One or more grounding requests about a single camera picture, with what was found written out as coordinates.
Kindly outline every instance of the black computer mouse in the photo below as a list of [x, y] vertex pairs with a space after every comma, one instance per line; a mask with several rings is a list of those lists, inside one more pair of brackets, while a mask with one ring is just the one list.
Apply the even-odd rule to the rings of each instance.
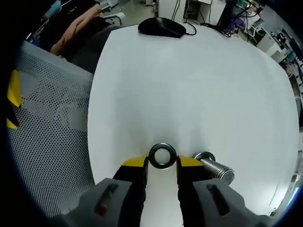
[[138, 30], [142, 34], [181, 38], [186, 28], [181, 24], [162, 17], [152, 17], [142, 21]]

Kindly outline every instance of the metal washer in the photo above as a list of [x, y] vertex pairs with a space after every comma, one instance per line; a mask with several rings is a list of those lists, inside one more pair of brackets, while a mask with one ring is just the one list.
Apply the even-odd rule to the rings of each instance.
[[[166, 149], [170, 154], [170, 159], [167, 163], [162, 164], [156, 161], [155, 154], [159, 149]], [[167, 169], [171, 167], [175, 161], [177, 160], [177, 153], [175, 149], [167, 143], [158, 143], [155, 146], [153, 146], [148, 154], [148, 160], [152, 164], [153, 167], [157, 169]]]

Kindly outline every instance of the threaded bolt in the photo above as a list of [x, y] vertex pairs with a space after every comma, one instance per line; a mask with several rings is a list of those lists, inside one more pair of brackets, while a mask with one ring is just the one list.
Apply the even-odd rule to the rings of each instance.
[[235, 178], [235, 172], [214, 160], [211, 160], [204, 156], [204, 152], [198, 153], [194, 155], [194, 158], [203, 163], [204, 168], [208, 171], [213, 178], [219, 178], [220, 180], [230, 184]]

